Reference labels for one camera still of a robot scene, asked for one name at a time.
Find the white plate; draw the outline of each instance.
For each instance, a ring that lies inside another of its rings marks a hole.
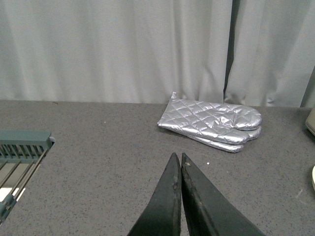
[[[315,166],[313,168],[312,176],[313,176],[313,188],[315,190]]]

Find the dish rack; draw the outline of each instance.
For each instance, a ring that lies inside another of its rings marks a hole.
[[[0,203],[0,224],[6,220],[41,160],[52,147],[50,135],[46,131],[0,130],[0,172],[14,164],[5,177],[0,179],[0,188],[3,188],[20,165],[26,165],[9,194]]]

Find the gray curtain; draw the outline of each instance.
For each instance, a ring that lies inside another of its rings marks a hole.
[[[313,0],[0,0],[0,99],[311,107],[314,22]]]

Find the silver oven mitt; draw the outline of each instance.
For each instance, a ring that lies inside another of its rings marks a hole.
[[[243,105],[176,99],[174,92],[157,123],[209,146],[238,152],[260,134],[261,114]]]

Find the speckled countertop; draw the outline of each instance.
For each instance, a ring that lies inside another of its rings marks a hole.
[[[231,154],[159,129],[165,107],[0,101],[0,129],[48,130],[56,139],[0,235],[125,236],[174,151],[267,236],[315,235],[310,109],[258,107],[261,135]]]

